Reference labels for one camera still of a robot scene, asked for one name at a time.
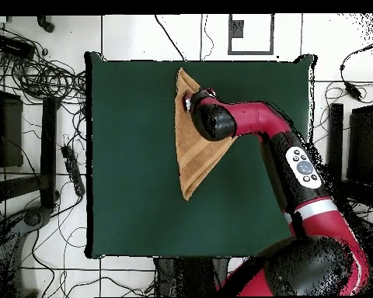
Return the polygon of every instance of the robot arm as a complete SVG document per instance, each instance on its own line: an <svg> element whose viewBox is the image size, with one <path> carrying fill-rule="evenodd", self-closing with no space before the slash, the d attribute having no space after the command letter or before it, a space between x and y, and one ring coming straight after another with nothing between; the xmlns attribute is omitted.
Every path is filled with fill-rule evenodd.
<svg viewBox="0 0 373 298"><path fill-rule="evenodd" d="M261 270L253 273L254 278L243 291L248 291L249 296L278 294L276 287L279 284L274 283L270 278L271 271L276 272L285 267L290 259L307 258L308 255L300 257L307 251L313 254L307 261L312 263L315 252L319 250L322 254L320 253L319 258L315 259L318 264L324 264L322 258L326 258L347 266L348 257L353 258L347 279L343 281L341 279L343 275L338 276L343 285L339 286L337 294L352 295L365 286L369 276L367 257L342 214L334 205L325 189L322 177L315 169L314 161L292 132L288 121L265 102L227 104L221 102L212 89L201 89L193 95L186 95L184 101L194 126L207 140L222 140L248 133L258 136L271 185L292 235L311 237L309 240L289 241L282 249L274 251L271 257L276 259L277 269L274 270L272 266L271 270L268 264L261 264ZM312 273L312 267L309 269L307 266L290 270L294 272L294 278L306 277L302 275L303 272ZM297 281L290 284L292 281L293 279L289 278L290 291L300 291L300 294L307 291L302 288L304 284Z"/></svg>

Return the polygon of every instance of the red robot arm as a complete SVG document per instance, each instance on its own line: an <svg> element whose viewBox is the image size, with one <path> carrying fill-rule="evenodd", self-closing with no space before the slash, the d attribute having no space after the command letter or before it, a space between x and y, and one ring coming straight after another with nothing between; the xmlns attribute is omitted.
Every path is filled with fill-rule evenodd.
<svg viewBox="0 0 373 298"><path fill-rule="evenodd" d="M280 290L277 290L279 282L276 282L277 279L271 279L270 276L272 272L279 272L277 269L281 262L285 267L285 262L290 262L292 257L280 255L283 255L284 250L288 248L289 255L295 253L296 248L301 249L300 253L310 248L318 250L316 248L319 246L320 239L318 240L317 237L324 237L327 240L320 240L320 244L325 241L324 243L330 246L332 242L329 239L337 241L337 244L347 249L347 253L353 258L348 277L337 289L337 294L353 295L364 287L369 277L366 254L343 215L334 205L332 197L325 189L321 175L315 169L314 161L300 139L292 132L288 119L265 102L234 104L221 102L212 89L201 89L196 94L186 96L185 100L186 108L191 113L195 127L208 140L221 140L248 133L258 136L271 185L291 234L298 237L301 234L305 237L315 237L315 240L308 242L293 242L295 244L293 248L289 245L277 251L277 268L274 267L275 265L271 268L264 262L259 262L260 264L254 265L256 270L250 270L249 274L245 271L246 273L241 275L241 271L236 269L225 281L224 286L227 286L228 281L236 281L235 277L240 276L247 282L237 289L238 296L282 294L279 293ZM337 249L337 245L332 244L330 249ZM291 265L291 267L290 272L294 272L292 278L298 278L300 270L293 269L298 266ZM304 271L312 272L311 269L302 269L300 272ZM284 289L286 286L284 278L281 275L277 277L280 281L283 280L282 289ZM292 294L309 294L306 293L308 291L312 293L312 289L304 288L305 285L310 285L309 282L296 282L294 285L290 282L293 282L293 279L286 282Z"/></svg>

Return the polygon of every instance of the white floor tile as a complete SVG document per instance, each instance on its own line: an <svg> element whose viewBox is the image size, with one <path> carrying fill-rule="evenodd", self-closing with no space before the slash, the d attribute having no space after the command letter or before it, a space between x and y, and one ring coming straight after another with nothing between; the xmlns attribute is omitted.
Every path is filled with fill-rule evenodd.
<svg viewBox="0 0 373 298"><path fill-rule="evenodd" d="M373 43L373 21L364 14L304 14L302 53L316 54L315 79L340 79L340 65L352 52ZM373 81L373 49L353 55L343 71L347 81Z"/></svg>
<svg viewBox="0 0 373 298"><path fill-rule="evenodd" d="M251 23L255 26L254 17L249 15L237 15L236 19L245 19L245 26ZM206 61L293 61L300 55L301 41L301 14L275 14L274 19L274 55L228 55L228 21L229 14L209 14L207 18L206 32L213 40L214 47ZM257 35L267 35L270 29L268 20L262 20L260 26L246 33L243 39L254 39ZM203 33L202 57L210 53L211 41Z"/></svg>
<svg viewBox="0 0 373 298"><path fill-rule="evenodd" d="M158 16L168 34L188 61L200 56L200 14ZM247 43L270 30L268 20L258 17L235 17L245 20L244 39ZM293 61L300 54L301 14L276 14L274 55L228 55L229 14L203 14L202 58L207 61ZM179 61L180 55L170 43L154 16L104 16L103 56L108 61L159 60Z"/></svg>
<svg viewBox="0 0 373 298"><path fill-rule="evenodd" d="M47 290L44 298L95 298L99 296L99 283L95 282L89 285L75 286L90 283L99 279L99 271L66 271L66 280L64 281L63 271L54 271L55 277L50 288ZM51 271L46 269L21 269L24 289L38 289L39 298L42 297L44 290L50 284L53 277Z"/></svg>
<svg viewBox="0 0 373 298"><path fill-rule="evenodd" d="M243 259L241 257L231 258L228 264L228 272L235 271L243 263Z"/></svg>
<svg viewBox="0 0 373 298"><path fill-rule="evenodd" d="M105 256L101 266L103 269L155 269L155 264L150 257Z"/></svg>
<svg viewBox="0 0 373 298"><path fill-rule="evenodd" d="M198 61L200 14L158 15L174 44L188 61ZM154 15L105 15L103 56L108 61L181 61Z"/></svg>
<svg viewBox="0 0 373 298"><path fill-rule="evenodd" d="M141 295L152 283L155 273L102 271L102 277L111 278L115 283L108 279L102 279L101 297L122 297L127 293L127 297L136 297L134 293L129 293L130 290L128 288L134 289L137 294Z"/></svg>
<svg viewBox="0 0 373 298"><path fill-rule="evenodd" d="M326 89L328 88L327 96L328 98L337 98L340 95L343 95L341 98L336 100L336 103L340 103L344 105L344 120L343 120L343 127L348 128L350 126L350 115L352 113L353 109L357 109L363 106L366 106L367 104L363 104L361 102L356 101L355 99L351 98L349 95L346 95L345 92L345 86L343 83L336 82L336 83L328 83L328 82L315 82L315 88L314 88L314 99L315 99L315 112L314 112L314 134L313 134L313 140L314 143L319 140L317 143L315 143L316 148L318 149L319 153L322 156L322 161L324 163L327 163L327 130L328 130L328 121L326 120L328 112L327 110L323 112L327 108L326 103ZM365 86L365 90L367 91L367 96L364 98L365 102L370 102L373 100L373 87ZM328 99L329 104L334 102L335 99ZM342 177L345 178L345 175L347 173L347 164L348 164L348 149L349 149L349 136L350 131L348 129L345 129L343 132L343 171L342 171Z"/></svg>

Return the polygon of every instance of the black cable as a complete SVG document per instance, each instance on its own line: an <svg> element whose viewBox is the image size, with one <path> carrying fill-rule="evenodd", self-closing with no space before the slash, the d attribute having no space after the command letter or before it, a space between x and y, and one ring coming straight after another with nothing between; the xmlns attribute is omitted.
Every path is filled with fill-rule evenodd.
<svg viewBox="0 0 373 298"><path fill-rule="evenodd" d="M70 210L72 207L76 207L78 204L80 204L80 202L82 201L82 198L78 198L78 201L73 205L73 206L70 206L70 207L68 207L67 209L65 209L65 210L62 210L60 213L63 213L63 212L65 212L65 211L67 211L67 210ZM59 213L56 213L56 214L54 214L54 215L51 215L51 218L53 218L53 217L55 217L55 216L57 216ZM63 221L62 221L62 223L61 223L61 226L64 224L64 222L67 220L68 218L66 217ZM41 245L42 244L44 244L50 237L52 237L54 234L55 234L55 232L57 232L57 230L58 229L56 229L56 230L54 230L48 237L46 237L46 239L41 243L41 244L39 244L36 248L35 248L35 251L39 248L39 247L41 247ZM25 258L23 258L23 260L19 263L19 267L21 266L21 264L29 257L29 256L31 256L32 255L32 253L30 253L30 254L28 254Z"/></svg>
<svg viewBox="0 0 373 298"><path fill-rule="evenodd" d="M319 118L319 124L317 124L316 126L313 127L313 129L321 126L327 133L329 132L324 126L323 124L329 119L329 108L330 106L337 102L337 100L339 100L340 98L344 97L345 95L348 95L348 92L344 93L343 94L343 89L341 87L333 87L333 88L329 88L333 83L336 83L337 81L333 81L331 83L328 84L326 90L325 90L325 100L326 100L326 104L327 104L327 107L322 111L321 113L321 116ZM366 95L368 94L366 92L366 90L363 88L364 86L368 86L368 87L373 87L373 84L365 84L365 85L359 85L358 88L361 88L365 91L365 96L363 97L363 99L366 97ZM335 89L338 89L340 91L340 95L338 95L337 97L329 97L327 94L328 92L332 91L332 90L335 90ZM373 103L373 100L371 101L368 101L368 102L365 102L365 101L362 101L361 102L365 103L365 104L370 104L370 103ZM327 112L327 117L322 121L322 118L323 118L323 115Z"/></svg>
<svg viewBox="0 0 373 298"><path fill-rule="evenodd" d="M28 155L26 154L26 152L25 152L25 151L24 151L24 150L23 150L19 145L17 145L17 144L14 143L13 141L9 140L8 138L6 138L6 137L4 137L4 136L2 136L2 138L5 139L5 140L7 140L10 144L14 145L15 147L19 148L19 149L23 152L23 154L24 154L25 157L26 157L26 160L27 160L28 163L29 163L30 168L32 169L32 172L33 172L33 174L34 174L34 177L35 177L36 180L37 180L37 186L39 187L39 190L41 190L40 179L39 179L39 177L37 176L36 171L34 170L34 167L32 166L32 163L30 162L30 159L29 159Z"/></svg>
<svg viewBox="0 0 373 298"><path fill-rule="evenodd" d="M344 60L343 60L343 63L340 65L340 75L341 75L341 79L345 85L345 89L346 91L348 92L348 94L350 94L350 96L354 99L356 99L358 102L362 102L364 104L368 104L367 102L364 102L362 101L362 95L361 95L361 92L359 91L359 86L357 85L354 85L352 84L351 82L348 82L348 81L345 81L344 79L344 76L343 76L343 70L345 69L345 63L346 61L348 61L348 59L354 55L354 54L358 54L360 52L363 52L363 51L366 51L366 50L370 50L371 48L373 48L373 43L369 44L368 46L366 47L363 47L359 50L356 50L356 51L353 51L352 53L350 53L349 55L347 55Z"/></svg>
<svg viewBox="0 0 373 298"><path fill-rule="evenodd" d="M347 128L343 128L343 130L348 130L348 129L351 129L351 127L347 127ZM315 145L316 143L318 143L320 140L322 140L323 138L326 138L329 136L329 133L327 133L325 136L322 136L320 137L318 140L316 140L315 142L313 142L313 144Z"/></svg>
<svg viewBox="0 0 373 298"><path fill-rule="evenodd" d="M205 55L205 56L203 57L203 60L202 60L202 61L204 61L204 59L205 59L206 57L209 57L209 56L211 55L211 52L212 52L213 49L214 49L214 42L213 42L213 39L211 39L210 36L209 36L209 35L207 34L207 32L206 32L207 18L208 18L208 14L206 14L206 21L204 22L204 34L206 34L206 37L209 38L210 41L211 41L211 49L210 49L210 53L209 53L208 55Z"/></svg>
<svg viewBox="0 0 373 298"><path fill-rule="evenodd" d="M65 254L66 254L66 247L68 246L68 244L70 244L69 243L69 239L71 238L71 236L77 231L77 230L80 230L80 229L82 229L82 228L84 228L84 229L86 229L87 230L87 227L76 227L70 234L69 234L69 237L68 237L68 239L66 239L65 240L65 238L64 238L64 236L62 235L62 233L61 233L61 236L64 238L64 241L65 241L65 248L64 248L64 269L66 269L66 267L65 267ZM66 293L65 293L65 291L66 291L66 271L64 270L63 271L63 273L64 273L64 290L63 290L63 292L64 292L64 298L65 298L65 296L66 296Z"/></svg>
<svg viewBox="0 0 373 298"><path fill-rule="evenodd" d="M170 35L167 33L165 27L159 22L159 19L158 19L158 16L155 15L155 19L156 19L156 22L162 27L163 31L165 32L165 34L167 35L167 37L169 38L170 42L173 44L174 48L176 48L176 50L178 51L178 54L180 54L181 58L183 59L183 61L185 61L185 58L184 56L181 54L180 50L177 48L176 44L173 42L173 40L170 38Z"/></svg>
<svg viewBox="0 0 373 298"><path fill-rule="evenodd" d="M100 280L110 280L112 283L114 283L116 286L119 286L120 288L123 288L123 289L127 289L127 290L130 290L134 295L136 296L140 296L140 297L147 297L146 295L144 295L144 293L142 292L141 289L132 289L130 287L127 287L125 285L122 285L116 281L114 281L113 279L107 277L107 276L103 276L101 279L97 279L97 280L94 280L94 281L91 281L91 282L87 282L87 283L79 283L77 285L74 285L70 290L69 290L69 293L66 294L66 297L65 298L69 298L69 295L71 294L71 291L76 288L76 287L80 287L80 286L90 286L94 283L97 283L99 282Z"/></svg>
<svg viewBox="0 0 373 298"><path fill-rule="evenodd" d="M53 277L52 277L50 283L48 284L47 288L44 290L43 295L41 295L41 298L44 298L44 296L46 295L48 289L50 288L51 284L53 283L53 281L54 281L54 279L55 279L55 273L54 273L54 271L53 271L51 268L49 268L47 265L45 265L44 263L42 263L41 261L39 261L39 260L37 259L36 255L34 254L34 251L35 251L35 247L36 247L37 241L39 240L39 235L40 235L40 232L39 232L39 231L40 231L40 230L37 230L36 240L34 241L34 244L33 244L33 246L32 246L32 256L33 256L34 260L35 260L37 263L39 263L41 266L43 266L44 268L46 268L47 270L49 270L49 271L52 273L52 275L53 275Z"/></svg>

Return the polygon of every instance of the black stand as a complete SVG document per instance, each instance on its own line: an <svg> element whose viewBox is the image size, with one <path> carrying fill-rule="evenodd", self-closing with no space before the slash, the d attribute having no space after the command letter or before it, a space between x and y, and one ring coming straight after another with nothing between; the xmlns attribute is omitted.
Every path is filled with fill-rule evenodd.
<svg viewBox="0 0 373 298"><path fill-rule="evenodd" d="M8 218L0 218L0 297L25 297L19 276L23 244L29 233L48 224L55 201L59 198L59 193L55 191L59 107L60 103L55 98L43 101L41 174L0 182L2 201L40 190L41 203L41 206L21 210Z"/></svg>

